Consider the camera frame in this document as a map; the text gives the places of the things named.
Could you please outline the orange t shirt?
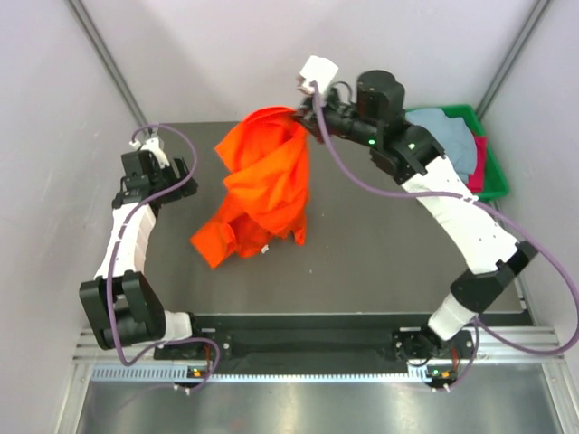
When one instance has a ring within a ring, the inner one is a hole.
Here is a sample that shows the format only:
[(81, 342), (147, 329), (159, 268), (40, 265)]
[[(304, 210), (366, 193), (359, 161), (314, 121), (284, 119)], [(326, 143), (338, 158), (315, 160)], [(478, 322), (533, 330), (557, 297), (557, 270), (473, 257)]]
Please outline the orange t shirt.
[(308, 237), (308, 131), (283, 106), (260, 108), (214, 147), (229, 174), (226, 195), (190, 239), (215, 269), (233, 254), (261, 253), (274, 238), (303, 246)]

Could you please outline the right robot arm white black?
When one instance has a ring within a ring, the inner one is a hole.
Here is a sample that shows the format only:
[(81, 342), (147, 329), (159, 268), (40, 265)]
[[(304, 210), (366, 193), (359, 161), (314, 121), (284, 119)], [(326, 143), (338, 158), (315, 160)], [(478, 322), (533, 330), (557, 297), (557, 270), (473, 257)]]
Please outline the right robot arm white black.
[(304, 67), (298, 88), (305, 94), (295, 119), (318, 141), (336, 136), (367, 146), (373, 163), (417, 199), (444, 229), (467, 268), (432, 313), (422, 335), (435, 358), (450, 352), (455, 335), (511, 285), (537, 255), (527, 241), (501, 228), (457, 175), (442, 145), (425, 127), (410, 122), (404, 87), (388, 71), (365, 71), (356, 101), (345, 103), (333, 88), (337, 66)]

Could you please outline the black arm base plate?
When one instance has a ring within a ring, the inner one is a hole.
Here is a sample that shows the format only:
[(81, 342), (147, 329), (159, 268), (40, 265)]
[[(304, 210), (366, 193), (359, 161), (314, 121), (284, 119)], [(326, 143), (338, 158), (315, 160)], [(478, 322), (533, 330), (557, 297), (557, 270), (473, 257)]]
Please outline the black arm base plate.
[(467, 330), (443, 342), (425, 314), (200, 315), (197, 336), (218, 344), (216, 371), (233, 375), (403, 373), (468, 359)]

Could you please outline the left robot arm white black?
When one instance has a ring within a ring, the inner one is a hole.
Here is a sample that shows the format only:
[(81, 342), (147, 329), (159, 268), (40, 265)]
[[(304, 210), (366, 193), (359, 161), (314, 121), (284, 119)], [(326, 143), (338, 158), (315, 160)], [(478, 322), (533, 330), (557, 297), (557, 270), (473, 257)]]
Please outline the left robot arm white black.
[(82, 307), (104, 350), (115, 347), (108, 302), (122, 299), (127, 304), (114, 307), (122, 347), (174, 341), (174, 348), (183, 357), (195, 358), (203, 352), (205, 338), (194, 330), (194, 316), (166, 311), (149, 285), (144, 267), (148, 240), (161, 207), (196, 194), (198, 184), (188, 179), (180, 188), (155, 197), (185, 179), (188, 168), (181, 157), (170, 161), (154, 140), (122, 155), (121, 163), (125, 174), (112, 201), (109, 244), (94, 278), (81, 283)]

